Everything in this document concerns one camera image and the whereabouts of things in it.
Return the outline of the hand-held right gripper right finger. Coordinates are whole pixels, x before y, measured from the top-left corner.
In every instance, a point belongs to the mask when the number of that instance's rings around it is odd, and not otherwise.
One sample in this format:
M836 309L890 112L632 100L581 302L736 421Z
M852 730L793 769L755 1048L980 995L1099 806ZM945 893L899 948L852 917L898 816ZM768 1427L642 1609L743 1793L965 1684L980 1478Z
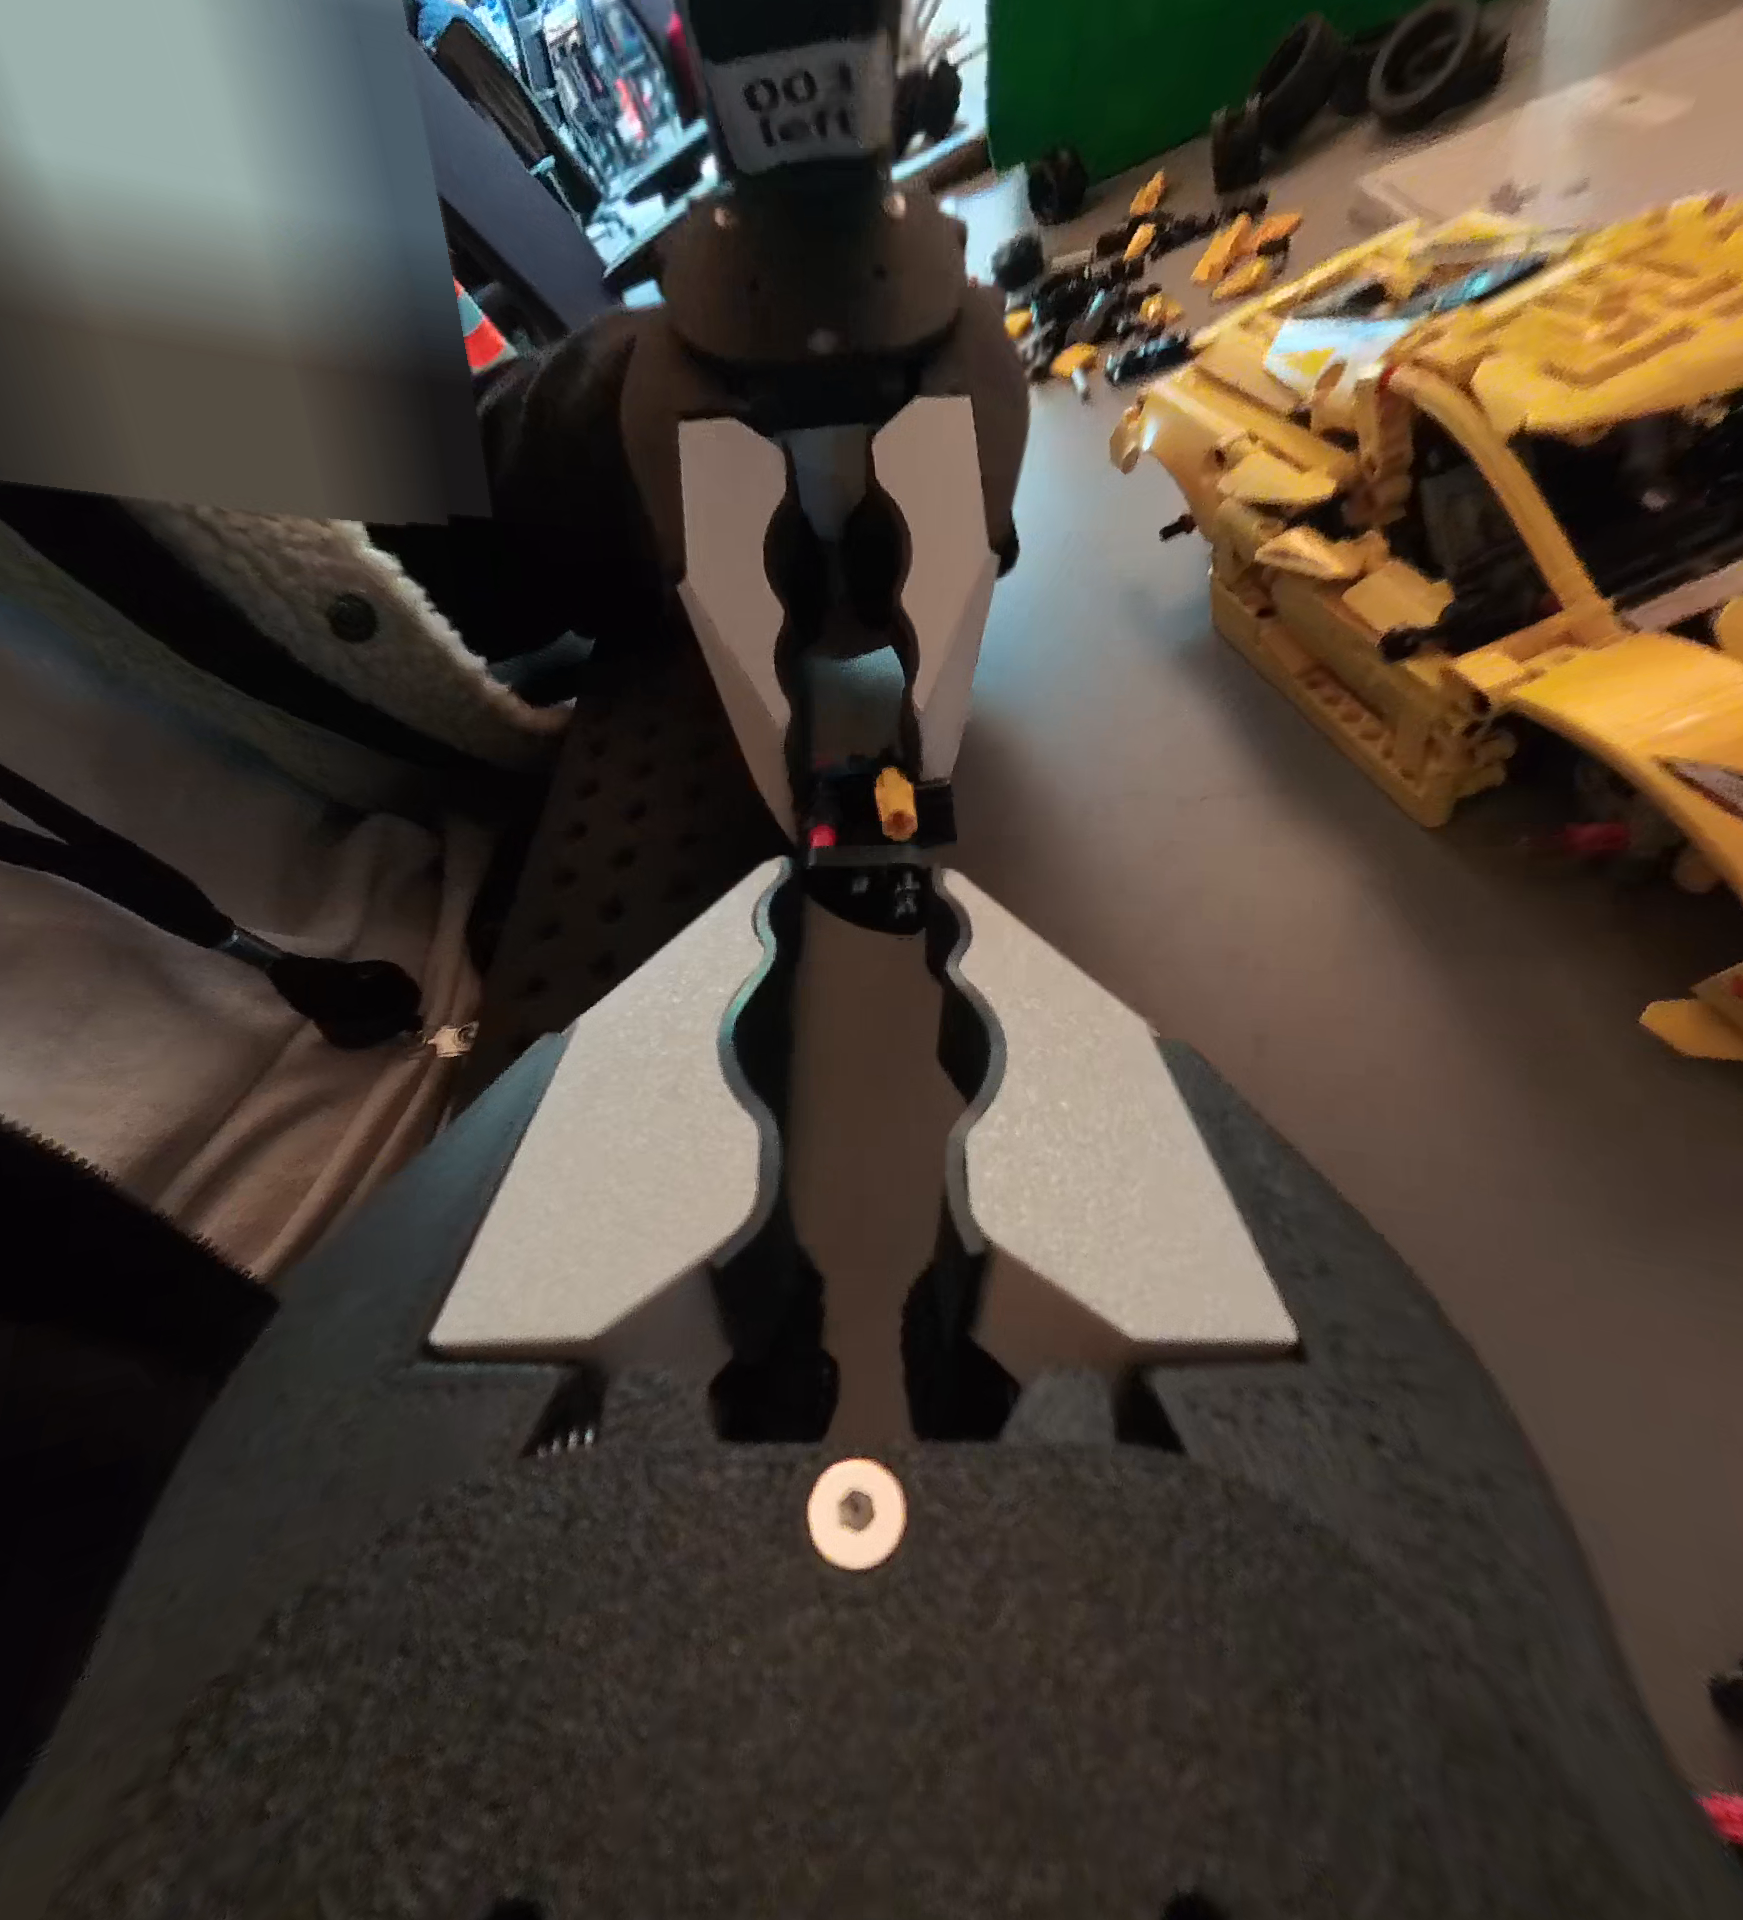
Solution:
M1287 1365L1300 1331L1157 1031L971 878L931 880L940 1070L956 1093L934 1256L904 1294L912 1406L1040 1377Z

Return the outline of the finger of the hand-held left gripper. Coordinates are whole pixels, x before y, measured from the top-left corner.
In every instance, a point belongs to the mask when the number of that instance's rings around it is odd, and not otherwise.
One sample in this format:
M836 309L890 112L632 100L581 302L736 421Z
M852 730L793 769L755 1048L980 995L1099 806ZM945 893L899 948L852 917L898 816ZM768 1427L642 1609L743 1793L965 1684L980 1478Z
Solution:
M879 437L874 475L899 517L898 660L912 757L926 780L956 769L980 632L1001 577L986 532L980 449L965 395L915 395Z
M683 462L683 611L708 661L743 769L786 827L800 832L786 736L793 694L780 687L786 605L768 577L768 532L793 501L780 444L743 421L688 421Z

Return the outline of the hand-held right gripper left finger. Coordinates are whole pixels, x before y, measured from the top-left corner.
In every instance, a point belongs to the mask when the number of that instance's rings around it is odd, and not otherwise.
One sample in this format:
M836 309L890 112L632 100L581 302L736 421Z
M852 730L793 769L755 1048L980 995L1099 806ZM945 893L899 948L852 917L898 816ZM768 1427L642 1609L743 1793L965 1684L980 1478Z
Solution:
M768 1360L796 1325L793 880L786 856L755 868L571 1022L428 1354L724 1367Z

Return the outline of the yellow black toy connector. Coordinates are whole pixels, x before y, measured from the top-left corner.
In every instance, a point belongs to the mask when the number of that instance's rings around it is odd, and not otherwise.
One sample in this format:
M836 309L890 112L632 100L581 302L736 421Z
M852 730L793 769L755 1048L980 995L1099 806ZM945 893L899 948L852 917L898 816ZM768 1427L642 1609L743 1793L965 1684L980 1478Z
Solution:
M821 762L806 799L800 856L808 822L838 824L830 861L934 861L956 843L954 780L912 779L890 755Z

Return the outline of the person's left forearm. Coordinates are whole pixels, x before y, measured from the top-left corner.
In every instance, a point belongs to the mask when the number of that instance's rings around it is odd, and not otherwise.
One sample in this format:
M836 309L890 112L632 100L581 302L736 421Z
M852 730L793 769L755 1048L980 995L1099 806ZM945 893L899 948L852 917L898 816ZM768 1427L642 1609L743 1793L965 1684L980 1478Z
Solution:
M638 652L674 632L674 588L619 431L632 347L638 318L607 315L474 375L489 480L483 660L562 639Z

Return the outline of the person's black trouser leg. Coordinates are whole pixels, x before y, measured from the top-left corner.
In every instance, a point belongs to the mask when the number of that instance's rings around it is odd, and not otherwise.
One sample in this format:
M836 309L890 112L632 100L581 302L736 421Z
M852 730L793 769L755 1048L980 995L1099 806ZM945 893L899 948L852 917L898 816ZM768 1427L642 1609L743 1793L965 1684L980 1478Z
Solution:
M786 851L688 632L581 674L531 797L474 917L483 1013L456 1099L531 1042L571 1031L731 885Z

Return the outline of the pile of yellow black toy pieces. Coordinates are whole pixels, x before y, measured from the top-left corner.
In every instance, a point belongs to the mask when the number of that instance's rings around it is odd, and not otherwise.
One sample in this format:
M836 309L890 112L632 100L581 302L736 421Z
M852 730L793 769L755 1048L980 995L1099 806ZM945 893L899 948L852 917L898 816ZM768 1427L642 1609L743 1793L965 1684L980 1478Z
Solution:
M1157 169L1073 243L1055 227L1007 237L986 286L1023 375L1092 402L1188 369L1205 322L1275 293L1300 227L1306 209L1265 186L1195 199Z

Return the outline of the dark office chair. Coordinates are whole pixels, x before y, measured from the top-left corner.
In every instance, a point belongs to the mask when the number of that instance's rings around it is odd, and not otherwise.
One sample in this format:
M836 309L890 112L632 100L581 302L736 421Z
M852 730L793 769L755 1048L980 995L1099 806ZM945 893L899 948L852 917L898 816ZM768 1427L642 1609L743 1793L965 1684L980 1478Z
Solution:
M531 175L526 157L408 39L403 66L418 91L418 125L453 262L465 286L503 286L533 334L562 340L619 309L607 262L577 216Z

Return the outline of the green plastic bin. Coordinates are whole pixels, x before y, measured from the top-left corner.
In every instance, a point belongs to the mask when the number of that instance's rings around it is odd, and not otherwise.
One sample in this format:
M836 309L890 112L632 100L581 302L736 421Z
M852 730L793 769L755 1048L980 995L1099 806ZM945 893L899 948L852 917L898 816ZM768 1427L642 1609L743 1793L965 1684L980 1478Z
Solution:
M992 169L1073 146L1086 175L1120 175L1201 138L1215 112L1244 105L1306 13L1364 35L1407 10L1410 0L992 0Z

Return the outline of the yellow toy brick car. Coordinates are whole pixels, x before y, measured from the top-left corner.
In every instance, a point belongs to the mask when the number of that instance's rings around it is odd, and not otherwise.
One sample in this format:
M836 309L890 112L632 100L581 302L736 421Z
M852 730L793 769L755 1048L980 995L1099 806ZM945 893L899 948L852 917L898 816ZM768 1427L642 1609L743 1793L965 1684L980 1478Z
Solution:
M1215 632L1426 827L1540 757L1557 843L1743 917L1743 194L1396 222L1306 278L1231 219L1112 462L1183 490ZM1743 1061L1743 956L1644 1012Z

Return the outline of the open instruction booklet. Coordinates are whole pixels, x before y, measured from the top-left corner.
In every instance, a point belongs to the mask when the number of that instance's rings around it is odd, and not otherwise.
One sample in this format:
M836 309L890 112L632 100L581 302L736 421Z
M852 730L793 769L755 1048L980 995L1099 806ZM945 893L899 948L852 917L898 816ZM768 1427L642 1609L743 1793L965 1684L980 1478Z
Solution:
M1540 227L1600 227L1705 194L1743 199L1743 3L1377 160L1358 180L1358 219L1393 227L1489 209Z

